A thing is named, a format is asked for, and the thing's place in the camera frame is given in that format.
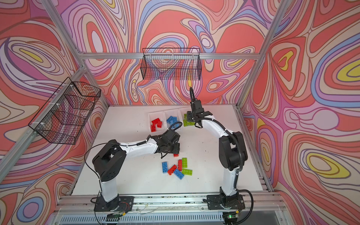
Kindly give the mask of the small red lego brick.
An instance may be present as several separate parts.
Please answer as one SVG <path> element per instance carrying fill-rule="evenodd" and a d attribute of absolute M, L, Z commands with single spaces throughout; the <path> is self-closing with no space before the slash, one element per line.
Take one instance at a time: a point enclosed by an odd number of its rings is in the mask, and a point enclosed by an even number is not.
<path fill-rule="evenodd" d="M 163 127 L 163 122 L 162 122 L 162 121 L 159 121 L 159 122 L 157 123 L 157 127 L 158 127 L 158 128 L 162 128 L 162 127 Z"/>

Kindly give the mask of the blue lego brick top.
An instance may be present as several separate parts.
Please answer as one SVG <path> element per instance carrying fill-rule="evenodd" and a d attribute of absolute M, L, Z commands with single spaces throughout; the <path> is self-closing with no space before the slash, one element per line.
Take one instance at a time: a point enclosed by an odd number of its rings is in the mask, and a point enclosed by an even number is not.
<path fill-rule="evenodd" d="M 170 116 L 166 121 L 167 123 L 169 123 L 170 125 L 173 123 L 172 120 L 173 120 L 173 116 Z"/>

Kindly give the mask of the large green lego brick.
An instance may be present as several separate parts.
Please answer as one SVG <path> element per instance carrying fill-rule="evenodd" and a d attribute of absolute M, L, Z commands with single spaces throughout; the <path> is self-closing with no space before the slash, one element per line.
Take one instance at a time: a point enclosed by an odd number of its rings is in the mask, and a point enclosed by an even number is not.
<path fill-rule="evenodd" d="M 188 159 L 186 157 L 183 157 L 181 160 L 182 160 L 182 167 L 187 168 L 188 167 Z"/>

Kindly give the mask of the green lego brick bottom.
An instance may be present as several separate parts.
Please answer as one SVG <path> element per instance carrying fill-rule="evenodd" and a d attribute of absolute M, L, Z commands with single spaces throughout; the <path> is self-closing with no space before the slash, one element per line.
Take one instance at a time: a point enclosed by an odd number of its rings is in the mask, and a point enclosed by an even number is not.
<path fill-rule="evenodd" d="M 188 175 L 188 176 L 192 176 L 192 174 L 193 174 L 193 171 L 191 169 L 186 169 L 186 168 L 183 168 L 181 172 L 182 172 L 182 174 Z"/>

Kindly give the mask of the blue lego brick bottom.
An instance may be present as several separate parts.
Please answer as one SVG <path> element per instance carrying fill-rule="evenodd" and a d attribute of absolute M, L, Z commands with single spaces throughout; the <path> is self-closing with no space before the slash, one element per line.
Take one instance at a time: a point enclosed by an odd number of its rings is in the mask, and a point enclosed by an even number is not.
<path fill-rule="evenodd" d="M 173 174 L 180 180 L 182 180 L 184 178 L 184 174 L 181 171 L 179 171 L 178 169 L 175 169 Z"/>

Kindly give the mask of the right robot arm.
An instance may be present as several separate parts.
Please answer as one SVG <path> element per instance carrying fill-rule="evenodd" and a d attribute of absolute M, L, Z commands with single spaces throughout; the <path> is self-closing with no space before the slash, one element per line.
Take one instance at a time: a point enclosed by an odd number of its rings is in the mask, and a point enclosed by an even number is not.
<path fill-rule="evenodd" d="M 215 138 L 218 138 L 219 160 L 225 169 L 219 197 L 225 206 L 229 202 L 237 201 L 239 197 L 237 190 L 238 175 L 248 159 L 244 137 L 241 132 L 233 132 L 227 129 L 215 119 L 211 112 L 205 111 L 201 100 L 195 97 L 192 87 L 189 93 L 191 110 L 187 112 L 187 121 L 193 122 L 197 128 L 205 128 Z"/>

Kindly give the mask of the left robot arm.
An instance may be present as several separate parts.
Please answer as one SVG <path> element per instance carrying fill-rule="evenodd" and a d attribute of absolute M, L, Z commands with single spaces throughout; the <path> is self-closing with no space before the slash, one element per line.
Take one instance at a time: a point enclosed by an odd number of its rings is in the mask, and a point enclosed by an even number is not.
<path fill-rule="evenodd" d="M 126 159 L 160 154 L 161 158 L 169 154 L 179 154 L 180 134 L 177 133 L 182 122 L 172 124 L 163 134 L 149 135 L 141 142 L 120 143 L 115 139 L 104 143 L 103 148 L 92 159 L 94 172 L 98 175 L 101 197 L 110 203 L 119 197 L 116 177 Z"/>

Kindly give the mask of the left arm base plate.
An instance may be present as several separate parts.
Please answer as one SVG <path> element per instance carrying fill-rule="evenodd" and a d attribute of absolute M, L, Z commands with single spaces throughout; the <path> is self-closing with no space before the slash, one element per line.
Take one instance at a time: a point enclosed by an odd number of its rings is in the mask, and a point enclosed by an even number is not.
<path fill-rule="evenodd" d="M 117 196 L 113 200 L 106 202 L 100 195 L 95 201 L 95 212 L 129 212 L 132 211 L 134 204 L 133 196 Z"/>

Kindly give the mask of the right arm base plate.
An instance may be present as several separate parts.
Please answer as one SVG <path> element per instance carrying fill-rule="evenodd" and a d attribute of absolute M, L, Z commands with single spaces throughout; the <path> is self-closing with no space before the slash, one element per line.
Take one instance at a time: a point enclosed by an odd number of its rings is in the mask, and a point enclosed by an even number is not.
<path fill-rule="evenodd" d="M 246 208 L 243 196 L 235 194 L 233 196 L 224 195 L 207 195 L 203 199 L 207 203 L 209 210 L 239 210 L 242 211 Z"/>

